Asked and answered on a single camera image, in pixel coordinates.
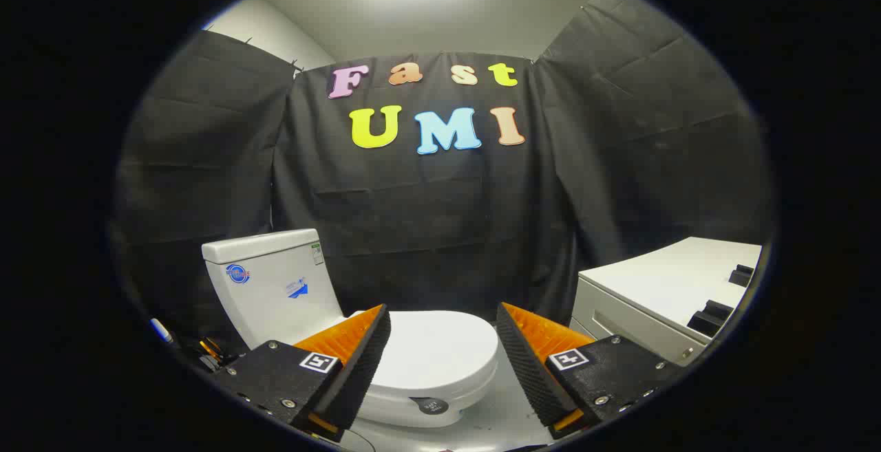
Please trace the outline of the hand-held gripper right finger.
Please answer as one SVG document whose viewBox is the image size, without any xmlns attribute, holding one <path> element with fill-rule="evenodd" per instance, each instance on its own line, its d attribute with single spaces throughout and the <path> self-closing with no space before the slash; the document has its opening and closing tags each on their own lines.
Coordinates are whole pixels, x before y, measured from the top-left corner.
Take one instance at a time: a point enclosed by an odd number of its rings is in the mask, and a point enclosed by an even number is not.
<svg viewBox="0 0 881 452">
<path fill-rule="evenodd" d="M 526 399 L 554 439 L 614 420 L 683 367 L 623 335 L 594 339 L 509 303 L 495 327 Z"/>
</svg>

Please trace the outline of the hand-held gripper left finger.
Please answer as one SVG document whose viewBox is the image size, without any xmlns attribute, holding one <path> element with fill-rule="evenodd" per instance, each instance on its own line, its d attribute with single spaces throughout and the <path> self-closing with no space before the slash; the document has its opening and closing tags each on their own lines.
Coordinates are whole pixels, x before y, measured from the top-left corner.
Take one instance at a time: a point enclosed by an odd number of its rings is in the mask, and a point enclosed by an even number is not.
<svg viewBox="0 0 881 452">
<path fill-rule="evenodd" d="M 392 331 L 385 304 L 298 343 L 270 340 L 211 374 L 211 382 L 271 420 L 340 442 L 361 406 Z"/>
</svg>

